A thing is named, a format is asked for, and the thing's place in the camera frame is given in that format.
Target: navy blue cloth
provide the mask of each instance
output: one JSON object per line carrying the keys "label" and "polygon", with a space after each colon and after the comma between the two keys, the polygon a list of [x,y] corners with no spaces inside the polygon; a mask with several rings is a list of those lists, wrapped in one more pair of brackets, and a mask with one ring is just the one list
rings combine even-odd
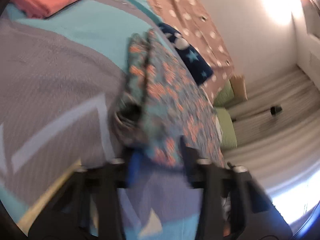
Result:
{"label": "navy blue cloth", "polygon": [[212,76],[212,68],[180,32],[165,23],[159,23],[158,26],[174,46],[198,86]]}

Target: star print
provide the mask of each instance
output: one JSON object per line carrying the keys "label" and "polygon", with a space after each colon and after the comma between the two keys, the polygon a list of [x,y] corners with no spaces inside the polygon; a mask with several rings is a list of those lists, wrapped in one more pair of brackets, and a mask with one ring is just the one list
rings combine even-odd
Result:
{"label": "star print", "polygon": [[187,57],[189,58],[190,63],[192,63],[195,60],[199,61],[199,59],[197,58],[198,53],[194,53],[191,49],[189,51],[190,52],[189,54],[187,54]]}

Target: striped curtain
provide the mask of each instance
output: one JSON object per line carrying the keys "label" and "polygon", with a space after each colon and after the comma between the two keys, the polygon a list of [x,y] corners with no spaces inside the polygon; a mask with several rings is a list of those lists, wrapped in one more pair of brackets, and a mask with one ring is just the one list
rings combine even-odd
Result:
{"label": "striped curtain", "polygon": [[[320,93],[298,67],[247,86],[248,101],[228,109],[238,148],[226,161],[246,166],[275,197],[320,168]],[[271,106],[283,111],[272,116]]]}

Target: pink polka dot fabric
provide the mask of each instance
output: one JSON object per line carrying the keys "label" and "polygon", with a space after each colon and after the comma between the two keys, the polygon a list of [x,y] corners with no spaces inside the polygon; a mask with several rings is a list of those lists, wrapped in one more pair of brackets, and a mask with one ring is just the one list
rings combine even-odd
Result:
{"label": "pink polka dot fabric", "polygon": [[213,103],[227,79],[233,76],[234,66],[210,15],[200,0],[147,1],[163,22],[181,32],[212,67],[214,75],[202,85],[202,88]]}

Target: bed sheet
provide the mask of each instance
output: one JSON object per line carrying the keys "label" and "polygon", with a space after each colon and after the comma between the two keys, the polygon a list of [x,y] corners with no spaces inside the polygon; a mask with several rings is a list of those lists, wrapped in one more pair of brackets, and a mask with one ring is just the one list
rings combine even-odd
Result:
{"label": "bed sheet", "polygon": [[[0,37],[6,42],[1,44],[6,44],[1,46],[1,58],[14,67],[0,77],[0,83],[6,85],[0,87],[0,199],[26,233],[28,225],[23,223],[30,210],[79,158],[83,165],[95,167],[114,157],[103,139],[108,131],[101,119],[123,83],[128,38],[150,28],[184,65],[154,21],[126,0],[81,0],[44,20],[27,19],[14,5],[7,6],[0,19]],[[5,79],[10,77],[14,79],[8,84]],[[39,78],[48,78],[52,84]],[[55,101],[60,94],[48,98],[52,89],[63,89],[66,98]],[[79,125],[87,130],[73,122],[70,127],[64,124],[59,134],[57,126],[80,110]],[[26,127],[28,137],[24,138],[21,133],[26,133]],[[57,128],[56,133],[46,134],[52,128]],[[73,133],[74,143],[62,140],[68,132]],[[92,134],[92,144],[84,147],[84,139]],[[181,172],[144,160],[135,184],[120,190],[119,196],[128,240],[194,239],[201,191],[190,189]]]}

